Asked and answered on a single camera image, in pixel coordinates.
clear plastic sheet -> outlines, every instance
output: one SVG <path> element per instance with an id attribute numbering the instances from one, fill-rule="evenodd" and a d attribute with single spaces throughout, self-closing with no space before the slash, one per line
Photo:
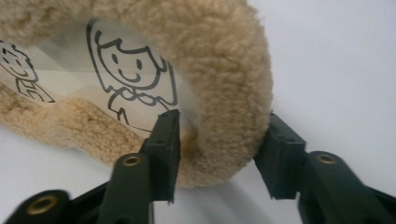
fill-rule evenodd
<path id="1" fill-rule="evenodd" d="M 0 50 L 0 82 L 37 104 L 81 98 L 142 137 L 167 110 L 181 111 L 182 135 L 197 119 L 194 95 L 177 69 L 113 21 L 77 22 L 40 46 L 0 42 Z"/>

cartoon boy drawing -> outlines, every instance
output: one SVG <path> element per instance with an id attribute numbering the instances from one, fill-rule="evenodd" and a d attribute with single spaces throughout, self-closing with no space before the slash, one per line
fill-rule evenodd
<path id="1" fill-rule="evenodd" d="M 102 88 L 111 94 L 107 108 L 117 115 L 117 120 L 149 132 L 153 124 L 143 125 L 139 118 L 156 111 L 152 118 L 155 121 L 159 114 L 177 105 L 172 65 L 161 57 L 156 60 L 148 46 L 131 49 L 117 34 L 97 28 L 96 22 L 88 25 L 87 40 Z M 132 116 L 128 115 L 127 107 L 133 109 Z"/>
<path id="2" fill-rule="evenodd" d="M 18 92 L 26 97 L 44 103 L 55 101 L 37 85 L 38 76 L 35 73 L 29 57 L 17 50 L 15 45 L 0 41 L 0 65 L 16 79 Z"/>

white background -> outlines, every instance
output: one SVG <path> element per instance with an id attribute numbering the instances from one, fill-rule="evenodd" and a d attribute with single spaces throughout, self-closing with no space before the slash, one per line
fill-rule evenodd
<path id="1" fill-rule="evenodd" d="M 368 186 L 396 195 L 396 2 L 251 0 L 266 27 L 275 112 L 308 143 L 342 157 Z M 72 198 L 108 180 L 110 168 L 74 149 L 0 129 L 0 222 L 45 189 Z M 212 188 L 178 189 L 156 203 L 170 223 L 299 224 L 295 201 L 268 198 L 251 163 Z"/>

sheepskin pad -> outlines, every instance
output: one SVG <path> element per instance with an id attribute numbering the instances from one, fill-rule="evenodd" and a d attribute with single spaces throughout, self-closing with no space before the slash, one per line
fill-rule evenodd
<path id="1" fill-rule="evenodd" d="M 0 77 L 12 77 L 5 54 L 40 48 L 76 22 L 114 21 L 136 31 L 194 95 L 197 116 L 193 131 L 181 137 L 177 185 L 210 186 L 231 178 L 254 157 L 268 127 L 270 57 L 255 16 L 246 0 L 1 0 L 0 40 L 10 49 L 0 48 Z M 109 165 L 142 145 L 144 137 L 120 122 L 120 114 L 114 119 L 76 95 L 56 101 L 48 95 L 41 99 L 45 105 L 37 104 L 16 91 L 15 83 L 41 88 L 23 81 L 14 76 L 0 83 L 0 123 L 10 130 L 56 147 L 79 148 Z"/>

cartoon face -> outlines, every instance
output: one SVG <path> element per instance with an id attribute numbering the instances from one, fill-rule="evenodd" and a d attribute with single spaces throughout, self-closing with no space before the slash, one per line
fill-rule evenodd
<path id="1" fill-rule="evenodd" d="M 160 74 L 166 71 L 166 65 L 163 59 L 163 67 L 157 64 L 149 47 L 124 49 L 120 38 L 104 42 L 101 36 L 101 31 L 95 32 L 93 50 L 96 50 L 98 63 L 107 73 L 136 90 L 149 90 L 158 84 Z"/>
<path id="2" fill-rule="evenodd" d="M 33 82 L 38 80 L 30 59 L 24 53 L 18 51 L 14 45 L 1 41 L 0 65 L 14 77 Z"/>

